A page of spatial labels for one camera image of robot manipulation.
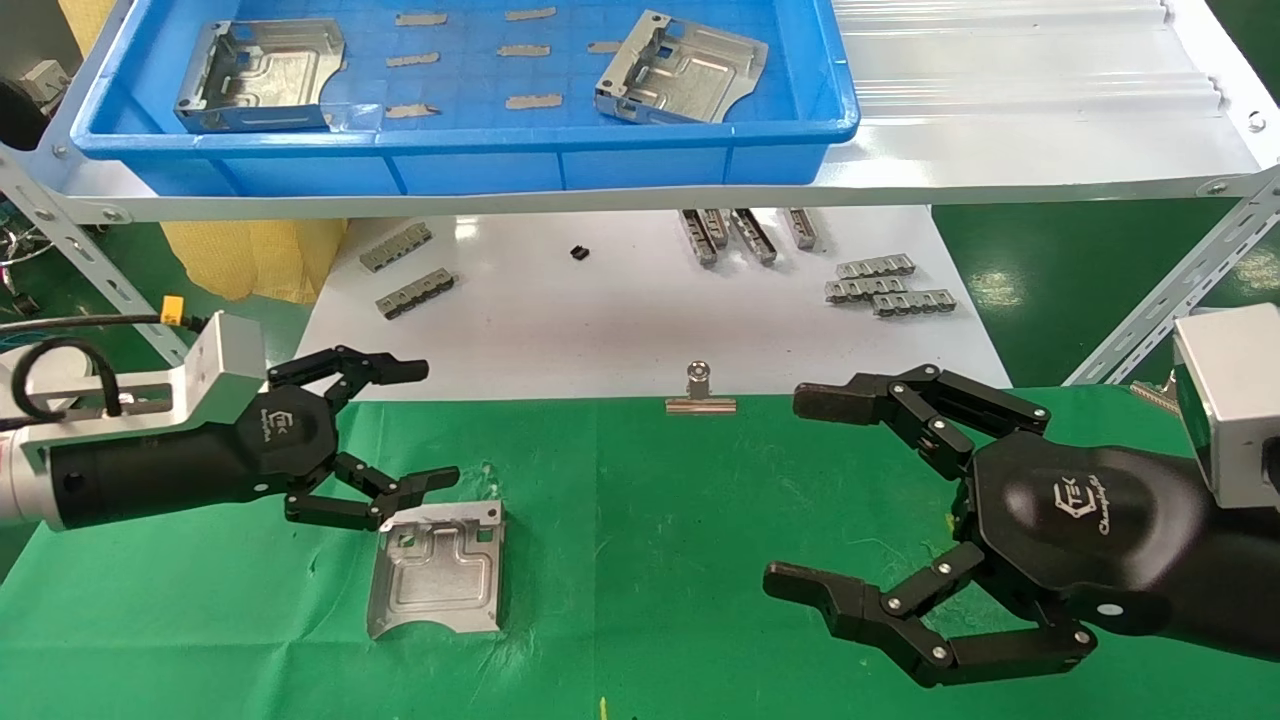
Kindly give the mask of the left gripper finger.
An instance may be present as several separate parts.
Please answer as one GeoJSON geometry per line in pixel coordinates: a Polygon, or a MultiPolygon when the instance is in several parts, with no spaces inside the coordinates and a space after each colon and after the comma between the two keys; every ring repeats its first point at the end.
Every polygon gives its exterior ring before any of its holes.
{"type": "Polygon", "coordinates": [[[342,411],[366,386],[397,386],[425,380],[426,360],[399,360],[392,354],[365,354],[335,346],[289,360],[268,370],[266,388],[305,387],[335,375],[323,393],[330,411],[342,411]]]}
{"type": "Polygon", "coordinates": [[[311,527],[372,532],[397,512],[421,506],[428,493],[454,487],[460,479],[457,466],[393,478],[351,454],[339,452],[316,471],[291,483],[285,492],[284,519],[311,527]],[[314,491],[329,477],[358,491],[364,500],[316,496],[314,491]]]}

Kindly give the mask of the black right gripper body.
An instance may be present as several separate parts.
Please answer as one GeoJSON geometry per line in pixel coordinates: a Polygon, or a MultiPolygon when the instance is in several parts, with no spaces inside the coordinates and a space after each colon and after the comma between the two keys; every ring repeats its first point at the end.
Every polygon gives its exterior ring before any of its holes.
{"type": "Polygon", "coordinates": [[[972,457],[957,538],[1011,612],[1277,660],[1277,511],[1222,509],[1188,457],[1030,432],[972,457]]]}

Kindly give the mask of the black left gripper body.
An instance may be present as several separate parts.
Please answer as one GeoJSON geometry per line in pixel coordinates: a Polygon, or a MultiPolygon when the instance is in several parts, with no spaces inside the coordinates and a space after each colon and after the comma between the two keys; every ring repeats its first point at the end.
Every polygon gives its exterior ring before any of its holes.
{"type": "Polygon", "coordinates": [[[230,424],[52,448],[50,478],[70,530],[284,495],[323,478],[337,446],[329,402],[287,386],[230,424]]]}

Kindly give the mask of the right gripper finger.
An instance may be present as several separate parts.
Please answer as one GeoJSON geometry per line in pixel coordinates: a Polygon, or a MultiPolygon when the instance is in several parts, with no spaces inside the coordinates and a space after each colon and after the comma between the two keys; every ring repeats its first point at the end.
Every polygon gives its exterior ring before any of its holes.
{"type": "Polygon", "coordinates": [[[987,564],[983,550],[964,542],[890,591],[832,571],[771,562],[763,591],[812,607],[828,633],[881,651],[918,685],[968,685],[1069,673],[1097,647],[1080,623],[1056,607],[1034,603],[1033,629],[947,639],[925,616],[952,598],[987,564]]]}
{"type": "Polygon", "coordinates": [[[842,386],[801,383],[794,414],[858,427],[883,424],[940,477],[972,474],[975,443],[964,427],[991,438],[1020,430],[1042,436],[1050,411],[1002,389],[925,364],[896,375],[858,373],[842,386]]]}

